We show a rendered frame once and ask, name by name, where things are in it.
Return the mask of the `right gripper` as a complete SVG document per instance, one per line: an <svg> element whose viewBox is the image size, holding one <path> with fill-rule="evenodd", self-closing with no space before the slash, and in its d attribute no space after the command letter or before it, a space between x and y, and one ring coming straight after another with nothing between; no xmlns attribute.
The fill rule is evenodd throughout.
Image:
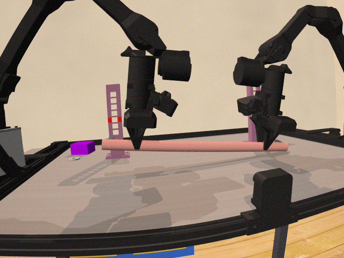
<svg viewBox="0 0 344 258"><path fill-rule="evenodd" d="M267 115L261 112L252 114L249 117L256 128L257 142L264 142L263 150L268 150L277 136L282 132L295 132L297 123L294 119L282 116L280 111L281 100L285 100L282 91L262 88L259 95L266 94L268 102Z"/></svg>

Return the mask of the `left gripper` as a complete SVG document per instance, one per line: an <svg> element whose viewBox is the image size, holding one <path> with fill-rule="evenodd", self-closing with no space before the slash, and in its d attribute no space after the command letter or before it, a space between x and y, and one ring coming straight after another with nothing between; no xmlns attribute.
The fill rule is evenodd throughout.
<svg viewBox="0 0 344 258"><path fill-rule="evenodd" d="M157 117L149 108L147 109L151 90L154 90L153 80L141 80L128 78L127 81L127 105L124 113L124 127L127 128L135 150L139 150L147 128L154 129L157 125ZM143 110L142 110L143 109Z"/></svg>

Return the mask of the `long salmon-pink rail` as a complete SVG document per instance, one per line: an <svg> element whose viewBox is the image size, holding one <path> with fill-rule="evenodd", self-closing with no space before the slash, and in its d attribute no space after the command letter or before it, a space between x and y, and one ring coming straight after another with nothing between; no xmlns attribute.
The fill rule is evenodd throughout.
<svg viewBox="0 0 344 258"><path fill-rule="evenodd" d="M112 151L159 151L159 152L266 152L287 151L288 143L275 140L268 150L264 142L197 142L143 140L135 150L131 140L114 140L114 136L102 139L102 150Z"/></svg>

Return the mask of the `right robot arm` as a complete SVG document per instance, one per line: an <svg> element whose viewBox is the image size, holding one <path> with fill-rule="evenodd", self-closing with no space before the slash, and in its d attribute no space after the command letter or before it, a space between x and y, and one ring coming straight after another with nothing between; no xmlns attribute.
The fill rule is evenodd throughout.
<svg viewBox="0 0 344 258"><path fill-rule="evenodd" d="M259 47L255 59L237 58L233 71L235 84L283 91L285 73L292 74L287 64L270 65L268 68L264 65L284 61L292 49L293 41L307 24L316 27L329 40L344 72L343 22L338 10L331 6L306 5L297 10L277 35ZM254 96L237 99L237 105L238 112L244 116L258 112L267 114L268 111L266 94L259 96L257 90Z"/></svg>

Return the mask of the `purple block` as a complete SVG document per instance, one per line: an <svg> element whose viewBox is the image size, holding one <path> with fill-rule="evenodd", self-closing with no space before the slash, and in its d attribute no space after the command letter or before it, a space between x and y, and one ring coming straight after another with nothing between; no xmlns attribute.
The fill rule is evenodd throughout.
<svg viewBox="0 0 344 258"><path fill-rule="evenodd" d="M95 151L94 141L76 142L70 145L71 155L88 155Z"/></svg>

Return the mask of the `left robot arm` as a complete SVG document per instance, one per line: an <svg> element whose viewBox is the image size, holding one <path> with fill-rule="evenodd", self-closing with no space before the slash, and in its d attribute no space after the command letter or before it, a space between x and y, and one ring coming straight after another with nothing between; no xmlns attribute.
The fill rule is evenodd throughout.
<svg viewBox="0 0 344 258"><path fill-rule="evenodd" d="M6 127L4 104L9 95L15 92L21 77L17 76L17 67L31 44L36 33L49 14L56 11L66 1L74 0L32 0L32 4L19 23L2 55L0 56L0 130ZM159 37L157 25L145 16L129 9L120 0L93 0L125 32L126 36L138 50L130 46L121 53L129 57L128 78L153 80L155 63L158 61L158 75L162 80L188 82L191 76L191 59L189 51L167 50ZM146 56L146 51L153 56ZM151 90L147 109L153 108L172 117L178 103L171 99L171 93Z"/></svg>

